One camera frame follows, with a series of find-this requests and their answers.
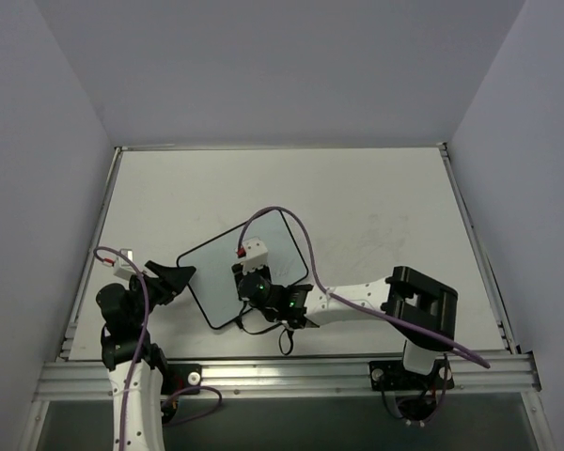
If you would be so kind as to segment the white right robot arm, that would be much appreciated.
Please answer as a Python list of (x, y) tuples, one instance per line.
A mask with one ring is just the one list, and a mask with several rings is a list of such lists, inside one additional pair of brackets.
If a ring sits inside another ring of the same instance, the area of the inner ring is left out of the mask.
[(276, 285), (266, 266), (248, 272), (236, 263), (231, 271), (239, 300), (288, 331), (389, 316), (406, 338), (398, 368), (409, 387), (428, 381), (436, 356), (452, 349), (458, 292), (412, 268), (398, 266), (385, 279), (327, 289)]

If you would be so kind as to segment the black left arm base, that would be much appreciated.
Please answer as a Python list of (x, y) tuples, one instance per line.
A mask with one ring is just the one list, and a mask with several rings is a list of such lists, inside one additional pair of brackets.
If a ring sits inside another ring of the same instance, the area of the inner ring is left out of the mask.
[(161, 389), (163, 400), (168, 403), (161, 408), (162, 424), (170, 423), (178, 411), (182, 396), (199, 394), (202, 380), (202, 366), (197, 363), (170, 364)]

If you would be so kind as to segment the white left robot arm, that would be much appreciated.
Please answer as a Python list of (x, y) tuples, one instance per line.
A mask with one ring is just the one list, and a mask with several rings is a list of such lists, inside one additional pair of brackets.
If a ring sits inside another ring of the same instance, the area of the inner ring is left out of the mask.
[(161, 407), (161, 394), (180, 388), (163, 350), (151, 341), (149, 315), (168, 305), (189, 286), (196, 267), (166, 267), (148, 261), (151, 276), (132, 274), (127, 286), (101, 288), (96, 303), (104, 325), (102, 363), (111, 385), (115, 450), (163, 450), (163, 421), (172, 418)]

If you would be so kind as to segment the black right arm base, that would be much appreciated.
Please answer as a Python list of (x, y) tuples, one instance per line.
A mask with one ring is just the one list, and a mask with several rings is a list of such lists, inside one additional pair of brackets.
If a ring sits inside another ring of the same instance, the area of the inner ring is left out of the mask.
[(399, 360), (370, 361), (370, 386), (381, 395), (386, 412), (406, 426), (424, 428), (455, 388), (448, 359), (437, 359), (427, 375), (410, 372)]

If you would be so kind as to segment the black-framed whiteboard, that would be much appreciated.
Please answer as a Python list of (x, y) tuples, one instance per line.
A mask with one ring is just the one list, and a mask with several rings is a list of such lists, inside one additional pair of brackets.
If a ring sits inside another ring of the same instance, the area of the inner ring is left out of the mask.
[(208, 325), (219, 330), (241, 312), (237, 285), (252, 271), (279, 286), (299, 284), (309, 268), (282, 212), (273, 210), (254, 220), (247, 230), (237, 225), (188, 250), (179, 267), (196, 268), (189, 287)]

